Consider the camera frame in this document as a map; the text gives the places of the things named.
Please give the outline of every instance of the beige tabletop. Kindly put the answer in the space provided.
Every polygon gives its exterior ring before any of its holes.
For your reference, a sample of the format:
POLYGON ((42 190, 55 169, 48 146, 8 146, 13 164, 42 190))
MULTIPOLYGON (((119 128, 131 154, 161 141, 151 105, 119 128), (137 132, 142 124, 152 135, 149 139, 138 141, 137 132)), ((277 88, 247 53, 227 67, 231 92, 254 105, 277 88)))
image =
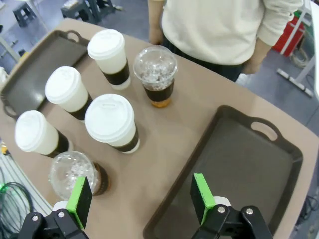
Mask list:
MULTIPOLYGON (((103 28, 66 19, 57 29, 74 29, 90 39, 103 28)), ((149 44, 129 36, 125 36, 125 40, 132 78, 128 89, 113 90, 89 57, 81 61, 77 69, 92 98, 116 93, 130 101, 141 139, 138 151, 126 155, 95 141, 82 122, 58 106, 48 103, 42 110, 47 120, 74 142, 78 151, 99 162, 112 179, 111 192, 92 200, 85 230, 88 237, 142 239, 145 225, 181 172, 217 108, 229 105, 249 116, 271 121, 303 153, 304 161, 295 190, 275 234, 276 239, 287 239, 310 185, 317 159, 318 137, 249 90, 181 57, 177 57, 179 71, 175 77, 172 103, 165 109, 154 108, 132 71, 134 57, 149 44)), ((59 198, 47 180, 52 159, 21 151, 14 142, 14 121, 0 111, 0 122, 1 137, 13 158, 40 193, 54 205, 59 198)))

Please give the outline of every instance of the sweater cuff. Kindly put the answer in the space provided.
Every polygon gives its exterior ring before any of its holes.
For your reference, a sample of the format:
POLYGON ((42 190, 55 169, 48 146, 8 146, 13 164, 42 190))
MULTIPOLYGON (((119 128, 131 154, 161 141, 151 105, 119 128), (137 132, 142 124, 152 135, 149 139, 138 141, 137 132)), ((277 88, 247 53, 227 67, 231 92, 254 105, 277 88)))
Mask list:
POLYGON ((267 45, 274 46, 281 34, 275 34, 262 24, 257 31, 257 36, 267 45))

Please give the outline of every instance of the white sweater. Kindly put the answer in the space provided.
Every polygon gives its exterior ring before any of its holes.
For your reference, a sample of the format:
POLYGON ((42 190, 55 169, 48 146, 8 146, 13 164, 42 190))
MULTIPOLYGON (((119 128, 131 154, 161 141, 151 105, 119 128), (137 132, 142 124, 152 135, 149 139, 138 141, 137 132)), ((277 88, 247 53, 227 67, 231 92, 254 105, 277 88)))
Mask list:
POLYGON ((253 54, 256 37, 275 45, 303 0, 167 0, 166 38, 194 58, 238 65, 253 54))

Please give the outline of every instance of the brown serving tray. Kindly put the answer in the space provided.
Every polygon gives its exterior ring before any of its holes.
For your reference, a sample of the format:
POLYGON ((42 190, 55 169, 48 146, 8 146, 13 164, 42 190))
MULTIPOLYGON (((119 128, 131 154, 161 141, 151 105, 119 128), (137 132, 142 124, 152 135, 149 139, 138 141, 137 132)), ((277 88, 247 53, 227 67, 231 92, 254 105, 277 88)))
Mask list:
POLYGON ((146 239, 190 239, 199 227, 189 195, 191 176, 203 173, 214 196, 232 207, 257 206, 272 234, 288 206, 303 162, 301 151, 271 122, 221 106, 168 195, 144 229, 146 239), (253 122, 270 127, 272 141, 253 122))
POLYGON ((75 65, 86 54, 88 43, 73 30, 51 32, 9 76, 0 93, 4 112, 16 119, 25 111, 38 110, 46 99, 44 88, 52 72, 75 65))

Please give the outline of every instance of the plastic cup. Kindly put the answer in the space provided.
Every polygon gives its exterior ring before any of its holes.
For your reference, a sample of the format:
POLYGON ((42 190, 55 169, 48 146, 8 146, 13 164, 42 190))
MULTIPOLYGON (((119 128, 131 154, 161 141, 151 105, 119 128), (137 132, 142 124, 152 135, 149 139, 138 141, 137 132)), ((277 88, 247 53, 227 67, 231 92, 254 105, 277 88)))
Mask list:
POLYGON ((73 149, 72 142, 38 111, 26 111, 18 118, 14 139, 21 150, 51 158, 73 149))
POLYGON ((140 146, 133 107, 116 94, 93 100, 85 114, 85 126, 92 138, 107 143, 123 153, 133 153, 140 146))
POLYGON ((83 122, 85 112, 92 102, 80 72, 70 66, 61 66, 51 74, 45 85, 45 96, 51 103, 60 105, 83 122))
POLYGON ((163 46, 151 46, 141 51, 134 60, 134 74, 142 82, 153 106, 163 108, 171 102, 177 59, 163 46))
POLYGON ((123 90, 131 83, 124 46, 123 35, 113 29, 97 32, 88 44, 89 56, 96 61, 115 90, 123 90))
POLYGON ((88 157, 77 151, 59 154, 54 158, 49 173, 49 182, 55 193, 69 200, 78 177, 87 177, 93 196, 101 195, 111 187, 106 171, 88 157))

